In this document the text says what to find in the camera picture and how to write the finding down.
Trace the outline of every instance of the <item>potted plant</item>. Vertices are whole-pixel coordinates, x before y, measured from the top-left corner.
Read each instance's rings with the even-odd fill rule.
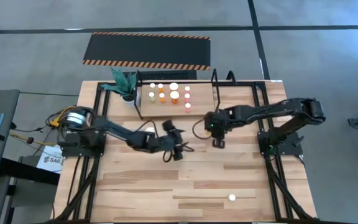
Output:
[[[115,70],[111,68],[112,77],[114,81],[116,81],[116,85],[101,85],[105,90],[113,91],[119,95],[121,95],[122,100],[128,106],[134,107],[135,100],[135,86],[137,83],[136,73],[130,73],[127,77],[125,77],[124,73],[121,70]],[[136,105],[139,105],[139,93],[136,94]]]

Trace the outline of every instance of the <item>wooden tabletop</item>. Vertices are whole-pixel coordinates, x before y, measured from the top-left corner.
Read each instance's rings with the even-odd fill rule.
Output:
[[[83,82],[78,99],[79,106],[93,107],[98,82],[100,81]],[[266,81],[266,87],[270,103],[287,98],[282,82]],[[250,87],[220,87],[219,91],[220,108],[254,105]],[[114,93],[110,97],[108,117],[128,129],[136,129],[145,122],[139,119],[134,108],[125,107],[120,97]],[[257,123],[234,129],[226,135],[226,148],[216,149],[212,147],[211,139],[200,140],[191,133],[191,127],[201,118],[202,116],[186,116],[154,119],[159,135],[165,135],[162,122],[166,119],[172,119],[178,129],[186,131],[182,133],[183,140],[190,142],[189,146],[194,148],[195,152],[184,152],[181,161],[164,163],[162,153],[135,152],[126,146],[125,142],[108,136],[104,156],[99,165],[91,221],[275,220],[265,162],[257,143]],[[276,126],[280,126],[288,119],[275,118],[273,121]],[[196,132],[199,135],[205,134],[202,124],[196,127]],[[64,162],[54,203],[57,215],[66,206],[76,160],[77,158],[71,157]],[[289,191],[307,213],[316,216],[303,165],[294,156],[282,156],[282,161]],[[81,166],[78,166],[72,195],[77,189],[80,170]],[[277,192],[281,213],[285,216],[282,195],[279,190]],[[229,194],[234,194],[236,200],[230,201]],[[87,195],[86,192],[83,197],[80,217],[85,215]]]

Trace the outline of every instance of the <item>gray floor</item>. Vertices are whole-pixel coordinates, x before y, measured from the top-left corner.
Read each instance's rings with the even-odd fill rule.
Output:
[[[356,0],[254,0],[260,26],[358,25]],[[0,29],[68,29],[164,26],[250,26],[246,0],[0,0]],[[211,37],[219,77],[261,79],[252,31],[178,32]],[[318,216],[358,223],[358,30],[263,31],[272,79],[288,97],[321,100],[327,121],[302,129],[306,171]],[[0,89],[78,94],[83,80],[111,79],[107,67],[82,65],[90,34],[0,34]],[[210,73],[199,73],[209,78]],[[14,121],[36,128],[76,97],[21,95]],[[35,134],[42,139],[46,133]],[[5,156],[33,149],[10,139]],[[50,205],[19,210],[14,223],[45,221]]]

